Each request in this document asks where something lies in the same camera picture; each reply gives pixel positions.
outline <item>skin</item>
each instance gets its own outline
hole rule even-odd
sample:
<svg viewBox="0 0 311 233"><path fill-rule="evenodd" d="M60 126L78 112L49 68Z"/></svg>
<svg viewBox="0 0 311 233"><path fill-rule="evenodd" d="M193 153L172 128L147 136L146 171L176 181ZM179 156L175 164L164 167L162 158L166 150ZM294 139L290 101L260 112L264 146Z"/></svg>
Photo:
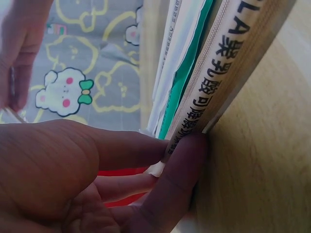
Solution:
<svg viewBox="0 0 311 233"><path fill-rule="evenodd" d="M99 170L152 165L167 142L69 120L0 131L0 232L169 233L189 208L207 154L205 137L191 135L159 179L97 177ZM104 205L147 191L134 205Z"/></svg>
<svg viewBox="0 0 311 233"><path fill-rule="evenodd" d="M11 107L19 111L26 105L33 64L52 3L52 0L11 0L10 8L0 15L0 109Z"/></svg>

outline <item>finger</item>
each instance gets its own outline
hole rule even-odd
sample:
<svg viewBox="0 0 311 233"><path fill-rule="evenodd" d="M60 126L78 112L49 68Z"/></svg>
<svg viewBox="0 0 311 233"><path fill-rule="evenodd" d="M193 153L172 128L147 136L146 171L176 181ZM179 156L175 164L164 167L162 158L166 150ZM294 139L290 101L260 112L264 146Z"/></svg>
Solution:
<svg viewBox="0 0 311 233"><path fill-rule="evenodd" d="M14 62L15 96L10 101L10 107L15 111L21 110L26 105L32 69L42 43L44 26L45 24L40 23L35 30L29 29Z"/></svg>
<svg viewBox="0 0 311 233"><path fill-rule="evenodd" d="M113 219L120 225L123 226L135 213L139 211L139 208L147 199L149 193L139 198L137 201L127 206L116 206L109 208Z"/></svg>
<svg viewBox="0 0 311 233"><path fill-rule="evenodd" d="M40 131L53 134L51 137L55 146L59 143L64 144L62 138L70 138L99 170L137 168L155 164L163 157L168 144L166 141L137 132L101 130L70 120L39 123L36 127Z"/></svg>
<svg viewBox="0 0 311 233"><path fill-rule="evenodd" d="M149 174L132 176L98 176L94 183L104 202L113 202L126 197L146 193L155 185L157 178Z"/></svg>
<svg viewBox="0 0 311 233"><path fill-rule="evenodd" d="M32 65L14 67L14 96L10 98L9 106L16 112L27 103L32 68Z"/></svg>
<svg viewBox="0 0 311 233"><path fill-rule="evenodd" d="M12 30L12 25L18 25L18 28ZM0 42L0 108L9 105L11 67L18 56L25 34L26 29L12 16L3 20L1 28L2 41Z"/></svg>
<svg viewBox="0 0 311 233"><path fill-rule="evenodd" d="M124 232L171 232L189 208L192 189L206 155L204 136L182 139L154 189L124 226Z"/></svg>

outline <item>yellow outline pattern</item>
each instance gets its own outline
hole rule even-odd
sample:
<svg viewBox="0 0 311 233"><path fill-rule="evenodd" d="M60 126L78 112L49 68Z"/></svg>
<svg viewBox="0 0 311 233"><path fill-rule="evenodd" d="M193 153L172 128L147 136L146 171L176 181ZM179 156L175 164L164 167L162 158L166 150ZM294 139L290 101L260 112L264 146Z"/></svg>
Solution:
<svg viewBox="0 0 311 233"><path fill-rule="evenodd" d="M55 6L56 6L56 11L58 16L62 19L62 21L64 21L67 24L78 24L81 27L81 30L84 33L90 33L92 31L94 31L95 25L96 25L96 18L97 16L103 16L106 14L106 12L108 11L108 0L104 0L104 8L101 11L97 11L95 9L95 7L92 8L92 12L83 12L80 17L78 19L70 19L67 18L61 9L60 6L60 0L55 0ZM87 16L92 16L92 21L91 21L91 26L86 27L85 23L84 23L84 19Z"/></svg>
<svg viewBox="0 0 311 233"><path fill-rule="evenodd" d="M94 31L95 29L95 25L96 25L96 19L97 16L103 16L106 14L107 10L108 10L108 0L103 0L104 2L104 7L102 10L97 11L95 9L95 7L92 8L91 12L83 12L78 19L70 19L68 17L66 17L62 10L61 10L61 5L60 5L60 1L61 0L55 0L55 6L56 6L56 11L58 16L66 23L66 24L77 24L80 25L81 30L85 33L90 33L92 31ZM91 25L90 26L86 26L85 25L85 18L86 17L91 17ZM108 40L111 32L113 31L113 29L115 28L116 25L118 25L120 22L122 22L123 20L132 17L132 18L136 18L136 13L133 11L128 11L128 12L124 12L121 15L117 16L116 18L114 18L106 27L104 34L103 34L103 41ZM98 60L99 57L99 50L97 47L95 47L94 45L92 45L92 43L86 39L85 37L81 37L81 36L71 36L71 35L61 35L59 36L55 41L53 41L52 43L48 43L45 45L46 48L46 53L47 53L47 58L52 62L52 69L55 70L57 68L57 66L60 66L62 69L65 69L67 67L67 65L60 61L59 55L56 55L55 57L52 56L51 54L51 47L52 46L56 46L58 44L61 44L64 39L66 38L75 38L77 40L79 40L83 45L87 46L88 48L90 48L90 50L92 51L92 59L90 61L89 66L83 70L84 74L89 74L93 68L96 66L96 62ZM115 45L120 51L124 52L124 49L118 45ZM125 63L123 61L119 61L117 62L112 69L109 72L106 71L101 71L99 72L96 77L94 78L94 83L95 83L95 88L97 89L97 93L95 93L94 97L93 97L93 103L92 106L94 108L94 110L98 113L106 113L106 112L110 112L110 111L117 111L117 112L125 112L125 113L133 113L135 111L137 111L138 109L140 109L140 103L135 104L131 107L124 107L124 106L115 106L115 105L111 105L111 106L99 106L98 105L98 101L99 98L105 98L106 94L105 94L105 88L108 87L111 82L112 82L112 75L114 74L114 72L120 68L121 66L130 66L137 74L138 74L138 67L137 65L139 64L139 61L135 60L132 56L136 55L137 52L136 51L130 51L127 55L130 57L130 61L132 64L129 63ZM106 78L106 82L103 86L100 85L99 80L101 78ZM32 86L29 91L35 91L35 90L40 90L45 88L44 85L35 85ZM33 121L33 123L37 123L40 121L42 115L44 113L43 109L39 109L37 112L37 115ZM74 120L77 122L80 122L82 124L86 124L87 125L87 121L78 115L70 115L68 117L65 117L65 119L69 119L69 120ZM0 123L2 123L2 114L0 114Z"/></svg>

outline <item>wooden surface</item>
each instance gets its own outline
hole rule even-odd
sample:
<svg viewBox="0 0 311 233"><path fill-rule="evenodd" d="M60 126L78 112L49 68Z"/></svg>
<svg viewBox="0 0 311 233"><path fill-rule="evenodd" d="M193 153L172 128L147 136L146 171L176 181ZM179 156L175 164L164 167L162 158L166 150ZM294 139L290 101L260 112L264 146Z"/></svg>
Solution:
<svg viewBox="0 0 311 233"><path fill-rule="evenodd" d="M152 109L152 92L156 80L167 12L170 0L144 0L143 30L140 36L140 124L145 129Z"/></svg>
<svg viewBox="0 0 311 233"><path fill-rule="evenodd" d="M197 220L175 232L311 232L310 0L297 1L210 139Z"/></svg>

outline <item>zipper-like seam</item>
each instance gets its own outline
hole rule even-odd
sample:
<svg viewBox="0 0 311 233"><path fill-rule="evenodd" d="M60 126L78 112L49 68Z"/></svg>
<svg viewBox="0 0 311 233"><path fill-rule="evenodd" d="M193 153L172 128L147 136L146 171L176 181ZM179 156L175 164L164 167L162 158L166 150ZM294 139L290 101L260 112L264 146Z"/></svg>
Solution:
<svg viewBox="0 0 311 233"><path fill-rule="evenodd" d="M262 20L258 20L257 21L257 25L263 26L265 25L265 22L268 22L271 19L272 16L272 11L274 11L279 3L275 2L275 1L269 1L266 3L268 6L266 6L266 8L268 9L267 11L263 11L262 14L264 14L265 16L269 16L269 17L263 17ZM249 54L249 51L254 47L254 45L256 44L256 40L253 40L252 43L247 47L247 50L245 50L244 53ZM232 73L234 74L233 77L237 77L237 74L239 74L242 70L241 67L244 63L245 59L237 59L235 61L235 66L232 68ZM209 132L212 127L218 122L218 120L220 119L220 117L223 115L224 111L227 109L227 107L225 106L227 104L227 101L230 101L229 98L231 97L231 95L224 101L223 105L219 108L219 110L217 111L215 117L213 117L210 121L206 122L205 119L205 114L203 114L203 116L201 117L201 120L199 120L196 128L197 129L202 129L202 131L204 133Z"/></svg>
<svg viewBox="0 0 311 233"><path fill-rule="evenodd" d="M176 112L176 115L174 117L175 121L173 120L171 128L175 128L176 124L178 124L182 114L183 114L183 109L185 108L186 104L187 104L187 99L191 96L193 89L198 81L198 78L200 76L200 73L203 70L204 67L204 62L211 50L212 44L215 41L215 38L217 36L217 33L222 25L223 22L223 18L225 16L225 13L228 9L228 6L230 4L230 0L224 0L221 4L221 6L219 7L217 16L214 20L213 26L211 27L209 33L210 36L208 36L208 41L206 42L206 45L204 46L203 51L201 52L201 54L199 55L201 58L200 60L197 60L197 69L194 68L194 73L192 74L192 78L189 80L188 86L184 92L184 96L182 98L182 101L180 103L180 107L179 110Z"/></svg>

